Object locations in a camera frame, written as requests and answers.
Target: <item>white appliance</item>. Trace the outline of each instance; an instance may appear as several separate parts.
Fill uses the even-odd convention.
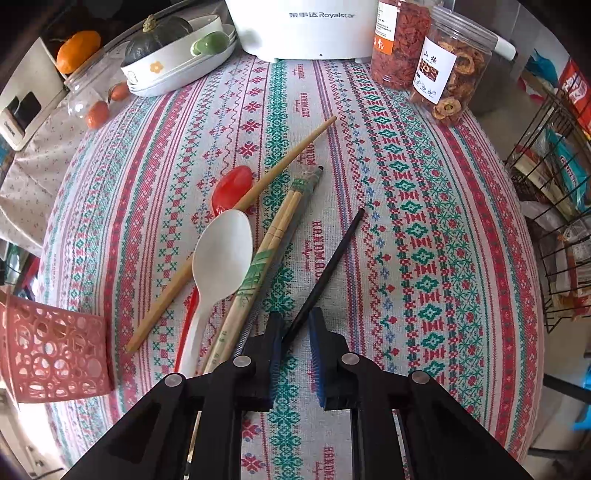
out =
[[[21,150],[65,96],[63,79],[38,38],[0,94],[0,134]]]
[[[367,61],[378,0],[226,0],[242,48],[261,60]]]

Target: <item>white bowl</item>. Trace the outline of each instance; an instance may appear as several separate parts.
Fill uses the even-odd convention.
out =
[[[234,25],[230,25],[230,24],[224,24],[222,26],[222,28],[223,28],[223,32],[229,37],[229,44],[228,44],[228,48],[229,48],[230,45],[232,45],[232,43],[236,40],[236,29],[234,28]],[[136,91],[142,91],[142,90],[151,88],[155,85],[165,82],[169,77],[171,77],[172,75],[176,75],[181,70],[194,67],[198,63],[205,61],[211,57],[212,57],[212,55],[203,55],[203,54],[191,57],[190,60],[173,68],[172,70],[170,70],[168,73],[162,75],[161,77],[155,78],[152,82],[149,82],[148,84],[142,83],[142,84],[132,85],[131,82],[128,81],[127,84],[129,86],[129,90],[131,92],[135,93]]]
[[[164,95],[165,93],[172,92],[173,90],[177,90],[218,68],[230,57],[230,55],[232,55],[237,43],[238,42],[234,40],[228,45],[226,50],[219,53],[218,55],[206,55],[205,57],[207,58],[205,58],[203,61],[188,65],[185,68],[175,72],[173,75],[166,77],[163,81],[158,82],[148,88],[132,90],[130,87],[129,89],[134,95],[137,95],[138,97],[154,97],[158,95]]]
[[[218,15],[205,15],[189,20],[193,31],[161,49],[125,67],[123,73],[131,85],[148,86],[179,65],[191,60],[191,46],[200,38],[215,31],[223,31],[222,20]]]

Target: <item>wire rack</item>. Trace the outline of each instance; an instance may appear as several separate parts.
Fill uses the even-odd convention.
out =
[[[580,101],[588,85],[576,70],[549,93],[506,159],[524,202],[548,333],[591,317],[591,137],[582,127],[591,106]]]

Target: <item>jar label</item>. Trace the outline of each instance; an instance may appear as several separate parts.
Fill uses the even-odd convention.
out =
[[[452,73],[456,56],[425,38],[413,85],[427,100],[438,103]]]
[[[378,19],[375,24],[374,48],[390,55],[394,48],[394,32],[398,7],[378,2]]]

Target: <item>tablecloth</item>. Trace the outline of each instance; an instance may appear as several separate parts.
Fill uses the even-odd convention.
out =
[[[116,381],[110,395],[48,405],[68,464],[172,371],[191,285],[136,355],[124,344],[213,219],[216,182],[237,165],[259,177],[333,114],[249,212],[258,244],[290,179],[325,167],[264,309],[292,319],[366,207],[319,302],[328,327],[383,369],[427,371],[522,458],[542,377],[537,270],[511,182],[474,117],[435,125],[406,93],[376,85],[367,64],[239,53],[89,132],[59,190],[41,301],[105,317]],[[208,343],[228,306],[214,309]],[[349,415],[319,407],[307,333],[278,382],[273,410],[245,420],[243,477],[350,478]]]
[[[86,133],[64,98],[17,152],[0,185],[0,238],[40,256],[47,222],[70,160]]]

